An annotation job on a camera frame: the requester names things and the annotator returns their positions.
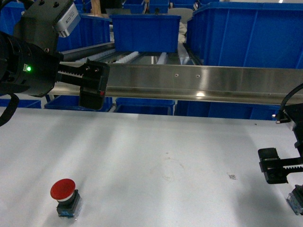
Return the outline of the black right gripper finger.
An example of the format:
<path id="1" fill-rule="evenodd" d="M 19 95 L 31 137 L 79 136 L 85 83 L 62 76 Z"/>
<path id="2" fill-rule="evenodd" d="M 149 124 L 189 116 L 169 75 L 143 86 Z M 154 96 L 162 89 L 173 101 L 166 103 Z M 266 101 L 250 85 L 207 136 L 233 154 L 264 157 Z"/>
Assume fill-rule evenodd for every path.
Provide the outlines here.
<path id="1" fill-rule="evenodd" d="M 281 159 L 276 148 L 258 150 L 259 166 L 268 184 L 288 183 L 287 176 L 303 171 L 303 157 Z"/>

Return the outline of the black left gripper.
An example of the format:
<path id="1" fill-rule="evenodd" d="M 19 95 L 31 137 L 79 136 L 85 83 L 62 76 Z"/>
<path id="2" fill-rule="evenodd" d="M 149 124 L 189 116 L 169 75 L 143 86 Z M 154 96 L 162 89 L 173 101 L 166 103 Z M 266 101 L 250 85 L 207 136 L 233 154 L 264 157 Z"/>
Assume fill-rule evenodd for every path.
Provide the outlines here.
<path id="1" fill-rule="evenodd" d="M 15 43 L 9 53 L 9 92 L 43 97 L 58 81 L 80 87 L 79 106 L 100 110 L 106 95 L 110 67 L 89 59 L 80 66 L 60 64 L 61 55 L 46 53 L 26 43 Z"/>

